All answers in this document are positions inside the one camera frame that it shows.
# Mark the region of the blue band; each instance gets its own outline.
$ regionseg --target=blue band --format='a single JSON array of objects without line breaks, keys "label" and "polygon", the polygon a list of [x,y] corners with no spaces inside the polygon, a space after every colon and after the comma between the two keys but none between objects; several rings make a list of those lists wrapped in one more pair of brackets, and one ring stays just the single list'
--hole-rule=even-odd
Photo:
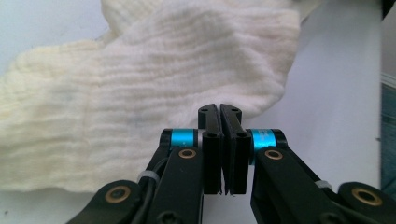
[{"label": "blue band", "polygon": [[193,147],[194,129],[174,129],[171,136],[171,147]]},{"label": "blue band", "polygon": [[276,138],[271,129],[251,129],[253,138],[253,155],[251,155],[250,165],[254,165],[256,153],[263,147],[276,147]]}]

